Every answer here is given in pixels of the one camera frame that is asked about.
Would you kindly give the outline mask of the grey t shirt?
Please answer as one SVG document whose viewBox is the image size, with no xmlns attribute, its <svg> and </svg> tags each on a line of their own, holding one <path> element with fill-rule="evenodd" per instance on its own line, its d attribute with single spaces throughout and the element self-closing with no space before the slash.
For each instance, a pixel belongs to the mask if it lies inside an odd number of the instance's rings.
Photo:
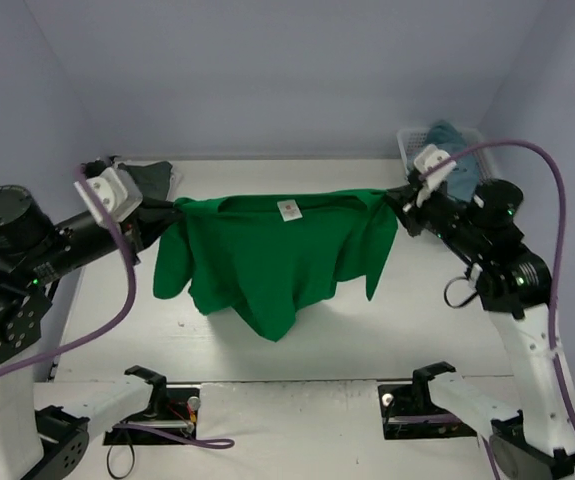
<svg viewBox="0 0 575 480">
<path fill-rule="evenodd" d="M 120 163 L 118 168 L 126 171 L 145 198 L 167 200 L 174 180 L 173 167 L 169 162 L 148 165 Z"/>
</svg>

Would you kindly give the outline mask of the white t shirt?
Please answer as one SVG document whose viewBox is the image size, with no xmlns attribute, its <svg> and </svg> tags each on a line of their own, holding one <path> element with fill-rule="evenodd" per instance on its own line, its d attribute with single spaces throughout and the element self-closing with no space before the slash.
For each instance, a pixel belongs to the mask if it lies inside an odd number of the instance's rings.
<svg viewBox="0 0 575 480">
<path fill-rule="evenodd" d="M 179 172 L 177 169 L 172 169 L 170 172 L 170 179 L 169 179 L 169 192 L 168 195 L 172 196 L 180 183 L 182 182 L 184 175 Z"/>
</svg>

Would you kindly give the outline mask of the green t shirt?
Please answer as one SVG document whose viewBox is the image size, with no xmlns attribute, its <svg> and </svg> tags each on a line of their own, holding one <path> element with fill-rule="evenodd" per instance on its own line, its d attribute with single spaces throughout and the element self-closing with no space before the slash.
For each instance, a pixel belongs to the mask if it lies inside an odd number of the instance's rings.
<svg viewBox="0 0 575 480">
<path fill-rule="evenodd" d="M 174 206 L 182 218 L 160 238 L 154 297 L 187 291 L 201 314 L 231 308 L 273 342 L 342 282 L 364 278 L 372 299 L 398 231 L 378 189 L 179 198 Z"/>
</svg>

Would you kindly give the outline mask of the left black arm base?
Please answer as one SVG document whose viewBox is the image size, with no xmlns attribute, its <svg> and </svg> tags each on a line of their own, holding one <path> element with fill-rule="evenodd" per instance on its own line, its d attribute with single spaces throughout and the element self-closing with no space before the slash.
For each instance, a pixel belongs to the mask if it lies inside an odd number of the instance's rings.
<svg viewBox="0 0 575 480">
<path fill-rule="evenodd" d="M 125 374 L 138 377 L 152 385 L 153 392 L 147 409 L 130 415 L 122 420 L 122 423 L 138 424 L 182 438 L 196 439 L 197 411 L 192 408 L 191 403 L 200 401 L 198 387 L 169 387 L 165 376 L 142 366 L 130 367 Z M 135 467 L 136 446 L 174 444 L 177 443 L 155 433 L 136 429 L 113 429 L 107 432 L 103 439 L 103 445 L 109 447 L 105 460 L 107 473 L 111 479 L 126 479 Z M 125 473 L 116 473 L 111 466 L 111 456 L 116 446 L 126 447 L 130 455 L 131 463 Z"/>
</svg>

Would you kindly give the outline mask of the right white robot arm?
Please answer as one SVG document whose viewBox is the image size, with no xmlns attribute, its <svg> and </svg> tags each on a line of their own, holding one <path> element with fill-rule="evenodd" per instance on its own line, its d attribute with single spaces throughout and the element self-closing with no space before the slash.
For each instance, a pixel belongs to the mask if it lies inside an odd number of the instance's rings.
<svg viewBox="0 0 575 480">
<path fill-rule="evenodd" d="M 521 190 L 504 180 L 479 184 L 468 202 L 414 185 L 388 191 L 387 204 L 409 234 L 433 232 L 464 262 L 463 278 L 499 334 L 520 403 L 495 400 L 438 362 L 387 391 L 383 432 L 389 439 L 475 435 L 498 477 L 572 479 L 575 394 L 550 322 L 550 271 L 514 222 L 522 200 Z"/>
</svg>

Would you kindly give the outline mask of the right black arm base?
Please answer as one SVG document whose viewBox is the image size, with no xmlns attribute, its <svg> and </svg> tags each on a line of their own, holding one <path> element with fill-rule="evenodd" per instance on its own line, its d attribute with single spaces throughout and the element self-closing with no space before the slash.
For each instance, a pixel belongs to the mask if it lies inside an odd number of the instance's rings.
<svg viewBox="0 0 575 480">
<path fill-rule="evenodd" d="M 377 386 L 383 437 L 385 440 L 445 440 L 474 438 L 476 432 L 455 415 L 435 405 L 429 381 L 438 374 L 455 373 L 447 362 L 416 369 L 410 381 Z"/>
</svg>

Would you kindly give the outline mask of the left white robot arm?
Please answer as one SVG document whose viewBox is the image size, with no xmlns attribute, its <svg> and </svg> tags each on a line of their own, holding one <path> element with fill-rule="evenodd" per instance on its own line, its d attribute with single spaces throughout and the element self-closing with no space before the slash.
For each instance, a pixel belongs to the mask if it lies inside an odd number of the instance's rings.
<svg viewBox="0 0 575 480">
<path fill-rule="evenodd" d="M 37 409 L 33 367 L 41 323 L 59 281 L 118 252 L 128 269 L 181 213 L 170 202 L 143 199 L 112 227 L 90 213 L 52 222 L 31 193 L 0 186 L 0 479 L 63 479 L 89 443 L 117 424 L 166 409 L 166 378 L 134 366 L 108 390 L 84 401 Z"/>
</svg>

